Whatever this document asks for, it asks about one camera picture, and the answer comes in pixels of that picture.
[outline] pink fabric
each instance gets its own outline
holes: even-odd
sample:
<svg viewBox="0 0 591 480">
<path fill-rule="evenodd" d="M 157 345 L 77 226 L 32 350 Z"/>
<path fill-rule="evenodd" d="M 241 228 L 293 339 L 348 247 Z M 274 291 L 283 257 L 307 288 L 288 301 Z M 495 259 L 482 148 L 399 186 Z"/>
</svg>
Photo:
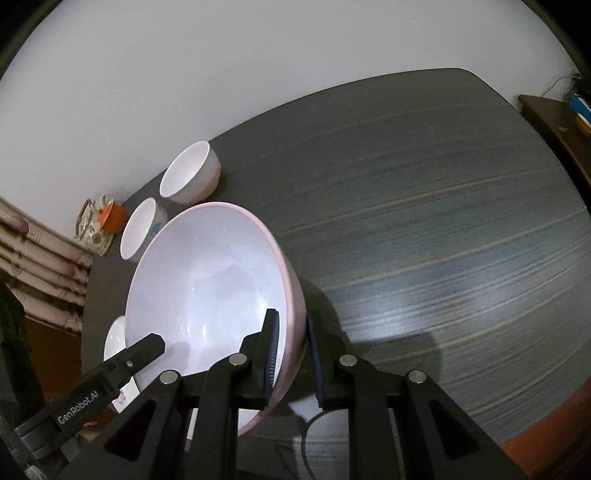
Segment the pink fabric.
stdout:
<svg viewBox="0 0 591 480">
<path fill-rule="evenodd" d="M 83 248 L 0 198 L 0 274 L 28 317 L 79 334 L 92 262 Z"/>
</svg>

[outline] pink bowl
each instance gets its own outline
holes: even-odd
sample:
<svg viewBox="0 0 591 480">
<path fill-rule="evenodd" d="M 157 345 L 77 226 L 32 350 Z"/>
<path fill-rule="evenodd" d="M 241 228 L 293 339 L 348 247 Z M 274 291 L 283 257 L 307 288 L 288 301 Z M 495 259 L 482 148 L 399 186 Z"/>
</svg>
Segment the pink bowl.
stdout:
<svg viewBox="0 0 591 480">
<path fill-rule="evenodd" d="M 239 434 L 256 425 L 283 397 L 299 370 L 306 334 L 300 282 L 275 238 L 251 212 L 210 202 L 189 208 L 158 233 L 131 283 L 125 339 L 149 333 L 164 354 L 135 376 L 143 390 L 162 371 L 207 370 L 260 331 L 267 308 L 280 314 L 277 369 L 269 407 L 241 410 Z"/>
</svg>

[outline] white ceramic bowl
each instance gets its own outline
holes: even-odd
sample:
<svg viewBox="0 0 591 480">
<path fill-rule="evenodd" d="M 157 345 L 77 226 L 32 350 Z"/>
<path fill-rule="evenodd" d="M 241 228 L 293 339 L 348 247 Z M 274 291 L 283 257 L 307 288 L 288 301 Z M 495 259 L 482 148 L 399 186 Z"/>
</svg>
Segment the white ceramic bowl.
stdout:
<svg viewBox="0 0 591 480">
<path fill-rule="evenodd" d="M 170 164 L 160 181 L 160 196 L 181 205 L 204 201 L 216 189 L 222 171 L 209 142 L 185 148 Z"/>
<path fill-rule="evenodd" d="M 121 258 L 139 262 L 146 248 L 168 221 L 168 215 L 152 197 L 145 199 L 131 214 L 121 238 Z"/>
<path fill-rule="evenodd" d="M 135 376 L 140 390 L 166 369 L 189 375 L 237 352 L 261 330 L 267 308 L 280 315 L 275 384 L 264 412 L 241 410 L 239 434 L 285 394 L 300 367 L 306 306 L 289 261 L 265 225 L 230 203 L 197 205 L 156 236 L 135 271 L 125 316 L 132 345 L 149 333 L 164 354 Z"/>
<path fill-rule="evenodd" d="M 105 351 L 103 360 L 108 360 L 121 350 L 125 350 L 125 317 L 118 317 L 109 328 L 107 340 L 105 340 Z M 113 406 L 117 412 L 121 413 L 125 407 L 139 395 L 139 390 L 132 378 L 129 383 L 121 388 L 119 397 L 113 400 Z"/>
</svg>

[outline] gray table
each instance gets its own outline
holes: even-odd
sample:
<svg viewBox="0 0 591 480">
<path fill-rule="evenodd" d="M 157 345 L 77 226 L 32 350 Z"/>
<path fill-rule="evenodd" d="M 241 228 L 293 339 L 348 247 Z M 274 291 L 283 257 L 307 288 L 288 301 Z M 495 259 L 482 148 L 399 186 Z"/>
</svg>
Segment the gray table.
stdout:
<svg viewBox="0 0 591 480">
<path fill-rule="evenodd" d="M 589 376 L 591 220 L 544 141 L 474 75 L 342 85 L 212 145 L 223 177 L 211 199 L 265 222 L 309 309 L 379 368 L 427 371 L 495 440 L 530 427 Z M 128 211 L 160 200 L 160 178 Z M 90 276 L 84 371 L 125 311 L 135 264 L 118 252 L 117 239 Z M 346 414 L 318 413 L 305 360 L 285 401 L 240 439 L 239 467 L 346 478 Z"/>
</svg>

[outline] metal screw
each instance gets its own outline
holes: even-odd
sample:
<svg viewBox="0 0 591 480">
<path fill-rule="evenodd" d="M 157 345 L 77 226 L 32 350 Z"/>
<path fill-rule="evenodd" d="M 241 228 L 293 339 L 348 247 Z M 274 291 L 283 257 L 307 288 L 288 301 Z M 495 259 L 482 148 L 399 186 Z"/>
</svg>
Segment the metal screw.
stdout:
<svg viewBox="0 0 591 480">
<path fill-rule="evenodd" d="M 178 378 L 178 373 L 174 370 L 166 370 L 166 372 L 162 372 L 160 374 L 160 381 L 164 385 L 170 385 L 171 383 L 175 383 Z"/>
<path fill-rule="evenodd" d="M 235 353 L 228 359 L 232 365 L 243 365 L 248 360 L 248 357 L 244 353 Z"/>
<path fill-rule="evenodd" d="M 408 379 L 413 383 L 423 383 L 427 379 L 427 376 L 421 370 L 412 370 L 408 374 Z"/>
<path fill-rule="evenodd" d="M 357 357 L 347 353 L 346 355 L 341 355 L 339 363 L 343 365 L 343 367 L 352 367 L 357 363 Z"/>
</svg>

